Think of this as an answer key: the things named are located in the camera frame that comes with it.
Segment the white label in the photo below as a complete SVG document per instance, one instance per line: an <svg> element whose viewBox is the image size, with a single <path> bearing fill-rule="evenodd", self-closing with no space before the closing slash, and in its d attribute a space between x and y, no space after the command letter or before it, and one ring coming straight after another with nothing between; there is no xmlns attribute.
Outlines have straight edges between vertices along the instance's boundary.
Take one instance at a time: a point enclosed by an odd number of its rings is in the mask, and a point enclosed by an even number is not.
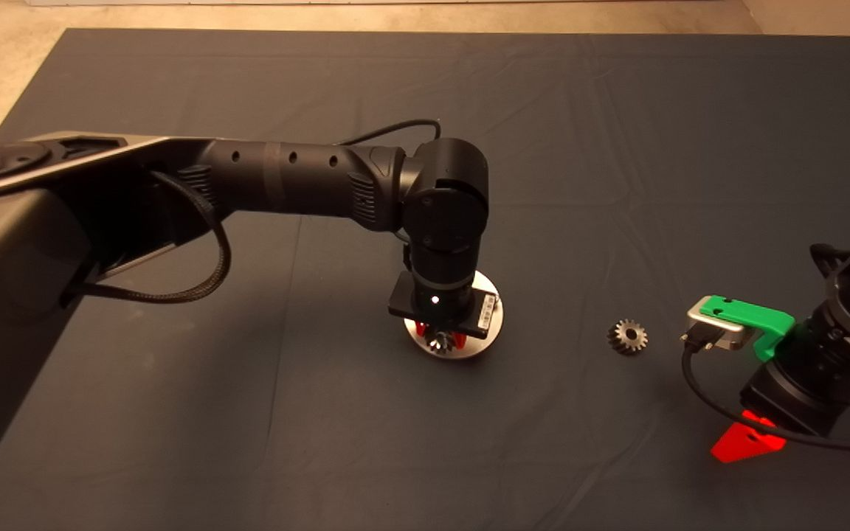
<svg viewBox="0 0 850 531"><path fill-rule="evenodd" d="M494 306L497 305L497 297L488 293L481 305L481 316L478 319L478 328L487 330L490 328L490 317L494 315Z"/></svg>

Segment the green bracket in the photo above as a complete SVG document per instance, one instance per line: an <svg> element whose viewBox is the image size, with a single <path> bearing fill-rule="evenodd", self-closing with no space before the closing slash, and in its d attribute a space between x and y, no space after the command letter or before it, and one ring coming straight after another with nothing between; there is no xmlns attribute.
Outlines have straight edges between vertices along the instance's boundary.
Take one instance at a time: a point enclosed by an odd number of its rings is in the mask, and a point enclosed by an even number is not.
<svg viewBox="0 0 850 531"><path fill-rule="evenodd" d="M712 295L711 299L701 306L701 313L760 330L763 336L753 343L753 352L756 352L756 357L763 363L773 359L776 345L795 324L795 317L786 312L750 305L742 300L726 299L719 295Z"/></svg>

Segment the metal connector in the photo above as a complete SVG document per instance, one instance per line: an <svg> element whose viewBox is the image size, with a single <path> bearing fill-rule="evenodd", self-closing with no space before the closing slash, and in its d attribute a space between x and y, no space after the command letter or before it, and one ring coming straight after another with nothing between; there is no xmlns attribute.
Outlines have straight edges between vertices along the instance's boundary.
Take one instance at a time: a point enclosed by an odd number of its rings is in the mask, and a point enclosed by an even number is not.
<svg viewBox="0 0 850 531"><path fill-rule="evenodd" d="M714 316L705 316L701 313L702 306L711 300L711 296L703 296L688 310L688 330L695 324L702 322L723 330L723 336L714 344L718 349L739 350L753 337L756 330L743 326L742 324L726 322Z"/></svg>

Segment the gear teeth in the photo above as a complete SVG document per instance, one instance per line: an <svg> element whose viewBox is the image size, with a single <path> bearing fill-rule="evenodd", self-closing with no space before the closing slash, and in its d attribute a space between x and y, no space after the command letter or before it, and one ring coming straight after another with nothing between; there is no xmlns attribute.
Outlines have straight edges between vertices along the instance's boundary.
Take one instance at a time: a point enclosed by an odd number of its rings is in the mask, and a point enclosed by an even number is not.
<svg viewBox="0 0 850 531"><path fill-rule="evenodd" d="M631 319L622 319L614 323L608 330L607 337L612 349L624 355L637 354L648 347L648 333L644 326Z"/></svg>

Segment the gear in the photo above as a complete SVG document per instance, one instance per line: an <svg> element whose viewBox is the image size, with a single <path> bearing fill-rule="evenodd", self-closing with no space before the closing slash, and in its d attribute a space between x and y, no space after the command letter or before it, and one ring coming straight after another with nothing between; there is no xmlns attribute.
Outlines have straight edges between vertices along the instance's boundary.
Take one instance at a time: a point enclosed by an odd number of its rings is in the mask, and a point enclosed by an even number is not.
<svg viewBox="0 0 850 531"><path fill-rule="evenodd" d="M631 356L648 347L648 333L645 327L631 319L622 319L608 330L608 344L617 353Z"/></svg>

